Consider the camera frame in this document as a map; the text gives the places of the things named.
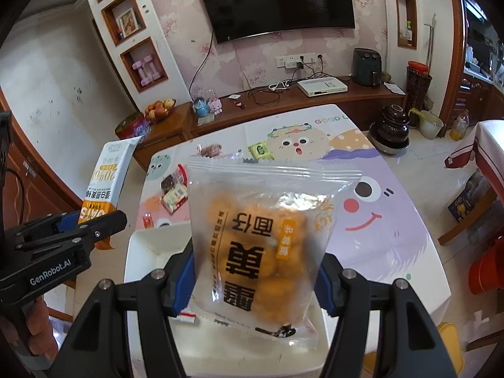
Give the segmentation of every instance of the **cartoon eye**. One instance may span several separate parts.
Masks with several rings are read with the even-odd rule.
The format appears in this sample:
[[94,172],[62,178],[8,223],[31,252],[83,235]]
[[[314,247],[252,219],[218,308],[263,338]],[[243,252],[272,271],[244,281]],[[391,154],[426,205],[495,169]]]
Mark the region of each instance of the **cartoon eye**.
[[369,176],[362,176],[354,191],[363,202],[376,202],[381,196],[381,187],[376,180]]

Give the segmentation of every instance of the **tv stand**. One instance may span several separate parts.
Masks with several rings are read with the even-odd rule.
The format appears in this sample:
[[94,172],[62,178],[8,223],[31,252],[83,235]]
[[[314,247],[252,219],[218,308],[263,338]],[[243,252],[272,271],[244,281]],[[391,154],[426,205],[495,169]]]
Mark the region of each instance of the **tv stand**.
[[[383,84],[379,87],[364,87],[353,80],[345,81],[345,83],[348,84],[347,92],[317,97],[307,97],[298,85],[294,85],[287,91],[279,92],[280,98],[276,102],[264,105],[256,104],[254,98],[248,97],[249,91],[244,91],[240,93],[241,98],[237,101],[244,104],[245,108],[237,107],[234,100],[224,97],[221,98],[222,112],[216,115],[211,123],[197,126],[198,118],[191,112],[191,134],[194,137],[206,135],[265,116],[325,104],[338,105],[360,130],[368,130],[371,122],[374,122],[380,114],[383,105],[397,104],[404,107],[406,96],[394,94]],[[268,102],[273,99],[275,95],[271,93],[255,94],[257,102]]]

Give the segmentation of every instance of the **human hand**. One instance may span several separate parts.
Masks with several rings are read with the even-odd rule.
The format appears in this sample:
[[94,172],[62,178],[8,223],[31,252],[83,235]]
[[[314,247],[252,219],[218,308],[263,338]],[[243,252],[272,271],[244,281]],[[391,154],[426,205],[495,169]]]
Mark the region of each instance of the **human hand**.
[[[32,335],[28,340],[30,351],[35,355],[44,354],[48,359],[55,359],[58,345],[52,334],[49,310],[42,297],[35,299],[35,305],[26,318],[26,326]],[[17,346],[18,332],[12,323],[0,317],[0,328],[7,341]]]

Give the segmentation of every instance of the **picture frame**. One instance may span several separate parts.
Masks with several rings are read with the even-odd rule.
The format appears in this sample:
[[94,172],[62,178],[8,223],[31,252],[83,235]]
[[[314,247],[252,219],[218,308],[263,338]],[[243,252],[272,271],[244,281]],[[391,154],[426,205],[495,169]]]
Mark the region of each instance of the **picture frame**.
[[133,34],[133,32],[140,29],[133,7],[122,13],[117,18],[117,22],[119,23],[119,29],[123,34],[123,38],[126,38],[127,36]]

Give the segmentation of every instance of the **white bucket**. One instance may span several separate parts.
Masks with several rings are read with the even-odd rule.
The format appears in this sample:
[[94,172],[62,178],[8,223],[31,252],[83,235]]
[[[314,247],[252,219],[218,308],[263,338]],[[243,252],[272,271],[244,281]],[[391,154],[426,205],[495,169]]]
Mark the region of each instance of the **white bucket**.
[[422,136],[430,140],[435,139],[441,128],[444,126],[443,121],[429,111],[418,112],[418,110],[412,108],[410,112],[413,112],[420,117],[419,131]]

